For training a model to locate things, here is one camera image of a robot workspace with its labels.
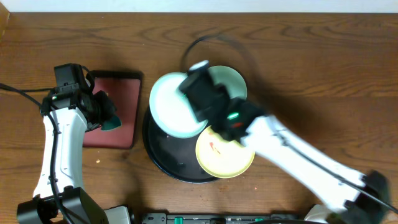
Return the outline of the light blue plate top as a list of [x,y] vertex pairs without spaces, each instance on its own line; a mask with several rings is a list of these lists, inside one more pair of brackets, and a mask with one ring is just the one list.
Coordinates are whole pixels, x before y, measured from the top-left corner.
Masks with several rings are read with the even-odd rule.
[[230,98],[247,99],[248,89],[244,78],[235,69],[217,65],[208,69],[216,85],[224,85]]

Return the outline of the light blue plate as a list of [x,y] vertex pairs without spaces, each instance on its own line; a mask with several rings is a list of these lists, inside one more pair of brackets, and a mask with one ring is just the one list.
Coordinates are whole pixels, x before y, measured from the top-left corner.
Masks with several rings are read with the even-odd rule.
[[230,98],[247,99],[248,89],[244,78],[235,69],[217,65],[208,69],[216,85],[224,85]]
[[191,138],[208,124],[197,121],[187,97],[178,89],[187,78],[182,72],[161,76],[150,91],[149,108],[152,117],[166,134],[175,138]]

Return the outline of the yellow plate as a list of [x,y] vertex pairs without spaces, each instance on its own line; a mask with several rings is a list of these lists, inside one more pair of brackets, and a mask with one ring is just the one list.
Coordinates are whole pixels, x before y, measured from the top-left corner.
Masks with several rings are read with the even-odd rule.
[[252,164],[255,152],[237,141],[226,141],[211,127],[198,137],[195,154],[201,168],[208,174],[228,179],[245,172]]

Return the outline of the green yellow sponge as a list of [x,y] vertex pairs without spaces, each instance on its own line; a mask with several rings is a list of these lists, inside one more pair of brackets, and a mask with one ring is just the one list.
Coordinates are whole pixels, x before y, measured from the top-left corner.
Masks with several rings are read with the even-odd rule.
[[106,121],[103,122],[101,125],[101,130],[102,131],[111,131],[113,129],[116,129],[122,125],[122,122],[120,118],[116,115],[113,115],[110,119],[107,119]]

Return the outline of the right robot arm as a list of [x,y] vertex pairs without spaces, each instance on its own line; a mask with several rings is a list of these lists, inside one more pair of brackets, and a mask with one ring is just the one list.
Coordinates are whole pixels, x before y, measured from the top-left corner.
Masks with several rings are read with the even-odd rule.
[[191,68],[178,89],[199,121],[207,120],[221,139],[253,150],[291,175],[323,205],[307,214],[307,223],[381,223],[390,204],[387,179],[367,175],[334,161],[286,128],[274,115],[241,98],[230,98],[206,68]]

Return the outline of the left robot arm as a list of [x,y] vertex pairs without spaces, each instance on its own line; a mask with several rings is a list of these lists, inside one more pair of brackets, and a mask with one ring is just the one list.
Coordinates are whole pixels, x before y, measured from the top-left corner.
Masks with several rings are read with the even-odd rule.
[[54,68],[57,86],[39,105],[45,126],[42,169],[32,200],[17,207],[19,223],[131,223],[127,206],[102,209],[84,190],[82,149],[85,133],[122,125],[104,91],[95,93],[95,76],[68,63]]

